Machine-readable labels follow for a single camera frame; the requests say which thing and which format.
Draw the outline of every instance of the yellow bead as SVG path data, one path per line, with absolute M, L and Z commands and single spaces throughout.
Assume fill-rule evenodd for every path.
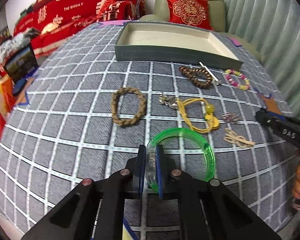
M 207 104 L 205 106 L 205 109 L 206 109 L 206 113 L 207 114 L 212 114 L 214 112 L 214 105 L 211 105 L 211 104 Z

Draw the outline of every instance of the gray box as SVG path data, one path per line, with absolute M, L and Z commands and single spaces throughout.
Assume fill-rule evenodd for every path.
M 174 23 L 132 21 L 115 45 L 117 61 L 163 61 L 239 70 L 242 62 L 213 32 Z

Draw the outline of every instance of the metal screw head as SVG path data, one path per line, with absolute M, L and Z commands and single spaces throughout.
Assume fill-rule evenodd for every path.
M 220 185 L 220 181 L 217 179 L 210 180 L 210 185 L 213 187 L 218 187 Z
M 173 176 L 180 176 L 181 175 L 181 170 L 175 169 L 175 170 L 171 171 L 171 174 Z
M 122 170 L 120 171 L 120 174 L 123 175 L 123 176 L 127 176 L 127 175 L 130 174 L 130 171 L 129 171 L 128 169 L 122 169 Z
M 89 186 L 92 183 L 92 179 L 86 178 L 82 180 L 84 186 Z

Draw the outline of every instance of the wooden bead bracelet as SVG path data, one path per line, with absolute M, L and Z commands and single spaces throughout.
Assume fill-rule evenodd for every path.
M 117 103 L 120 95 L 124 95 L 126 93 L 130 94 L 136 94 L 137 97 L 140 99 L 140 105 L 138 112 L 135 114 L 135 116 L 132 119 L 120 119 L 117 116 Z M 111 113 L 112 113 L 112 121 L 116 123 L 119 126 L 125 126 L 125 125 L 133 125 L 135 124 L 140 117 L 142 117 L 146 112 L 146 99 L 144 95 L 137 89 L 137 88 L 120 88 L 117 92 L 112 93 L 111 98 Z
M 181 66 L 179 70 L 184 76 L 190 79 L 195 87 L 198 87 L 200 89 L 207 89 L 212 82 L 212 76 L 204 68 L 189 68 Z M 199 81 L 197 78 L 198 75 L 206 76 L 207 81 Z

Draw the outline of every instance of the green bracelet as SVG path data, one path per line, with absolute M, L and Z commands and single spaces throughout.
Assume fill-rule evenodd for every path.
M 158 189 L 156 177 L 156 147 L 164 139 L 169 137 L 181 136 L 193 141 L 203 151 L 206 162 L 206 173 L 204 181 L 213 178 L 216 162 L 213 150 L 205 138 L 200 134 L 186 128 L 170 128 L 157 134 L 147 145 L 146 179 L 150 187 Z

